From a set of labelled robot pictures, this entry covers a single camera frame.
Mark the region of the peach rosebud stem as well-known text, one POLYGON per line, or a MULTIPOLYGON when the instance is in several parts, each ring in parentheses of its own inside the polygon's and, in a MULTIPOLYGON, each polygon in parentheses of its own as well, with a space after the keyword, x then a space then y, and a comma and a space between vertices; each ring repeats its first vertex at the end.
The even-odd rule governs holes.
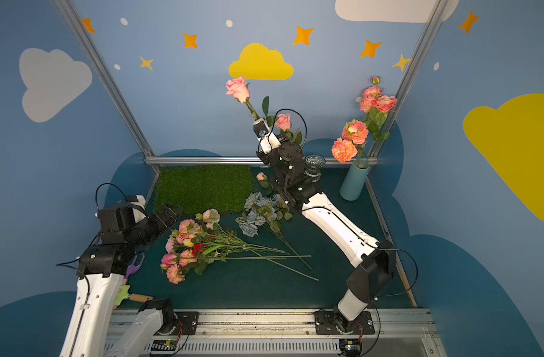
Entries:
POLYGON ((259 185, 269 190, 270 192, 277 191, 277 184, 274 181, 271 181, 263 172, 257 174, 257 181, 259 185))

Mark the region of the blue grey fabric flowers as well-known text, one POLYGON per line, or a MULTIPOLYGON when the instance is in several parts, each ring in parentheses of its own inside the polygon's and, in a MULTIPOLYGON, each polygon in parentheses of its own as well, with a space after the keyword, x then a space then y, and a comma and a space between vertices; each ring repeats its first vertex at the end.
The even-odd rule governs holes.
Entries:
POLYGON ((294 255, 298 255, 282 233, 282 220, 290 220, 290 208, 279 195, 263 196, 261 192, 251 193, 245 200, 245 210, 236 218, 241 232, 247 237, 255 237, 261 228, 274 234, 294 255))

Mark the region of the two-bloom coral rose stem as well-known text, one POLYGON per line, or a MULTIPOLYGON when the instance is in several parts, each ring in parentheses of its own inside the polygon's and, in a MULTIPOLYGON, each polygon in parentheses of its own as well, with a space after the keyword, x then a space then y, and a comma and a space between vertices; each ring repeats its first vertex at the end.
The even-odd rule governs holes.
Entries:
POLYGON ((331 148, 332 156, 340 163, 353 162, 357 168, 367 169, 365 146, 369 133, 367 125, 360 120, 346 123, 340 138, 331 148))

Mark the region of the pink rose spray stem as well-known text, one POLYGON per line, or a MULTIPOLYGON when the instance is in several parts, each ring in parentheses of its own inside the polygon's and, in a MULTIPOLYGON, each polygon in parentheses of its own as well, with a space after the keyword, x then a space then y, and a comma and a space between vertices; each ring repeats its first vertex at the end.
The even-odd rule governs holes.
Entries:
POLYGON ((373 76, 372 85, 364 90, 359 102, 360 110, 365 114, 363 122, 367 126, 373 123, 372 127, 377 126, 377 132, 380 132, 385 119, 385 114, 381 111, 379 104, 379 99, 383 96, 383 90, 379 86, 380 82, 379 76, 373 76))

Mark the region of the coral pink rose stem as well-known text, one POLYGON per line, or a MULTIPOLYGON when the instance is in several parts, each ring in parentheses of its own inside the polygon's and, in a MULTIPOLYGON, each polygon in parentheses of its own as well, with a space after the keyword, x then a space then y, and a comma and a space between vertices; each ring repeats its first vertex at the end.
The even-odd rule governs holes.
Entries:
POLYGON ((365 122, 372 136, 372 145, 368 151, 368 156, 372 156, 375 145, 379 141, 386 141, 389 138, 389 133, 383 131, 383 125, 386 123, 389 113, 397 104, 397 99, 392 96, 382 95, 379 98, 365 97, 361 104, 363 111, 366 113, 365 122))

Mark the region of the single pink rose stem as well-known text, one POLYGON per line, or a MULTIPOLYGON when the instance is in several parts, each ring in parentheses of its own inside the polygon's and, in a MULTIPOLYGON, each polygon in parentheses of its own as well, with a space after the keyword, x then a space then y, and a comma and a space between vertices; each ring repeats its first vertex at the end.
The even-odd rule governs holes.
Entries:
POLYGON ((303 134, 300 128, 297 128, 295 130, 292 129, 290 114, 279 114, 276 117, 274 125, 280 130, 280 133, 284 135, 284 137, 287 138, 289 141, 292 141, 295 144, 299 145, 302 144, 303 134))

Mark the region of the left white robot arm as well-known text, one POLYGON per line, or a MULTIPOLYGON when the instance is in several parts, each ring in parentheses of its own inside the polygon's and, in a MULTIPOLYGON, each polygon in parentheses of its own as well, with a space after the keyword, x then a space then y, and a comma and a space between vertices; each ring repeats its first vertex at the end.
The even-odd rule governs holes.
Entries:
POLYGON ((61 356, 139 356, 156 333, 178 327, 172 303, 153 299, 143 303, 132 326, 106 351, 106 335, 117 294, 131 259, 143 245, 155 242, 181 216, 176 205, 162 205, 147 214, 132 202, 119 202, 97 212, 98 243, 89 246, 74 269, 77 297, 60 351, 61 356))

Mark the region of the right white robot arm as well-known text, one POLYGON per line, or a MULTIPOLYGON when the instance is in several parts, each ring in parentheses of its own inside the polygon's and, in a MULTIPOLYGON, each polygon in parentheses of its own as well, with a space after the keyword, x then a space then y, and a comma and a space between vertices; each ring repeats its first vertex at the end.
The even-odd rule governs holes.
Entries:
POLYGON ((320 189, 323 157, 305 157, 298 144, 288 139, 270 142, 265 137, 259 139, 257 156, 272 169, 283 202, 320 228, 355 268, 334 308, 335 321, 341 328, 348 327, 394 278, 395 246, 362 231, 320 189))

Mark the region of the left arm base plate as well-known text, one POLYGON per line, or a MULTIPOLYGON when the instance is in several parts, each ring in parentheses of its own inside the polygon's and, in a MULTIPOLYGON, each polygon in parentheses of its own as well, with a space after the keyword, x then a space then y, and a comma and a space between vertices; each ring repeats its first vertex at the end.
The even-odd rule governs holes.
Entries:
POLYGON ((199 326, 199 312, 176 311, 163 327, 161 334, 165 336, 194 336, 199 326))

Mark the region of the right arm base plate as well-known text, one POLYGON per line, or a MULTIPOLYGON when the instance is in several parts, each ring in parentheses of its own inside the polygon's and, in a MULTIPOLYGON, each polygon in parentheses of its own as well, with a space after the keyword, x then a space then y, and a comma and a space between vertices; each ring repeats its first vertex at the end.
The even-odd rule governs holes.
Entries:
POLYGON ((371 314, 361 312, 357 318, 348 321, 336 309, 319 309, 314 312, 315 331, 321 336, 374 335, 375 325, 371 314))

